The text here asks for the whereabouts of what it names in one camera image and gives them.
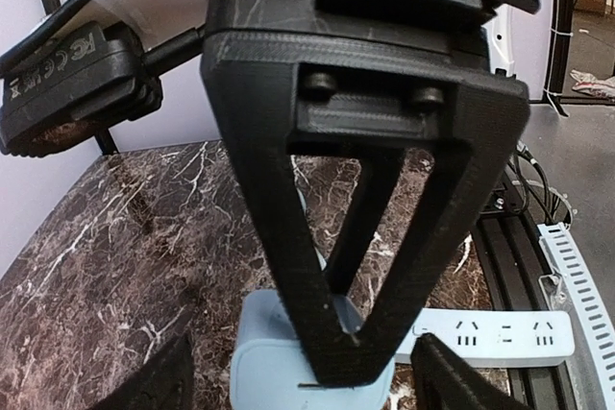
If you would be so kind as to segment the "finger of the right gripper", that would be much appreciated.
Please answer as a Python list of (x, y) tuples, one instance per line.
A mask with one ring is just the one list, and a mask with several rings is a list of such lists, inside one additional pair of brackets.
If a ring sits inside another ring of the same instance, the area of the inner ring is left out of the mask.
[[(272, 279), (317, 383), (374, 382), (476, 222), (529, 119), (480, 31), (329, 12), (316, 0), (210, 0), (201, 75)], [(348, 294), (412, 150), (432, 168), (391, 220), (367, 319)]]

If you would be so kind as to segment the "light blue power strip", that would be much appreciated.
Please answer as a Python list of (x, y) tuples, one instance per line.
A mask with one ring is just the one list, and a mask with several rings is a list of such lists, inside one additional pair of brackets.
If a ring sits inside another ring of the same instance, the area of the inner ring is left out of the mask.
[(487, 311), (425, 308), (399, 346), (408, 364), (416, 340), (435, 335), (475, 368), (555, 367), (575, 352), (570, 316), (563, 311)]

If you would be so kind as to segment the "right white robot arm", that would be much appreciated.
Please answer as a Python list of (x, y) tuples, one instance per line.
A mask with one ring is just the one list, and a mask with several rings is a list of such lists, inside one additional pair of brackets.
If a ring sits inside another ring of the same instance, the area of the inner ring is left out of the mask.
[(139, 0), (67, 0), (1, 59), (1, 150), (46, 157), (157, 109), (193, 58), (317, 383), (374, 382), (529, 119), (483, 25), (540, 0), (208, 0), (165, 38)]

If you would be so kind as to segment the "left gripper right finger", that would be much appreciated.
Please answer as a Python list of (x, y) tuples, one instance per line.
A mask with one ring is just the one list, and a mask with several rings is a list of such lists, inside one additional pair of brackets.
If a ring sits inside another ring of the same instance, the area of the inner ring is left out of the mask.
[(416, 340), (410, 359), (418, 409), (529, 409), (494, 387), (432, 333)]

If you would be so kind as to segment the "small blue charger plug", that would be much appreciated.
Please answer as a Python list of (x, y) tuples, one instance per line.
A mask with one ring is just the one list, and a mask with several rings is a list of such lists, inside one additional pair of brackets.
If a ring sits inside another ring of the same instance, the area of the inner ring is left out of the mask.
[(322, 387), (278, 292), (260, 289), (242, 305), (231, 362), (230, 402), (233, 409), (381, 409), (394, 372), (391, 361), (372, 384)]

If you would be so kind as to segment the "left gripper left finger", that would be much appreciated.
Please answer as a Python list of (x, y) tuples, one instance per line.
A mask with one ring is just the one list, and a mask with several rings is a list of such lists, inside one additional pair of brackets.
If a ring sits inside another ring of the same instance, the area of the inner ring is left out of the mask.
[(91, 409), (191, 409), (193, 356), (189, 333), (176, 335)]

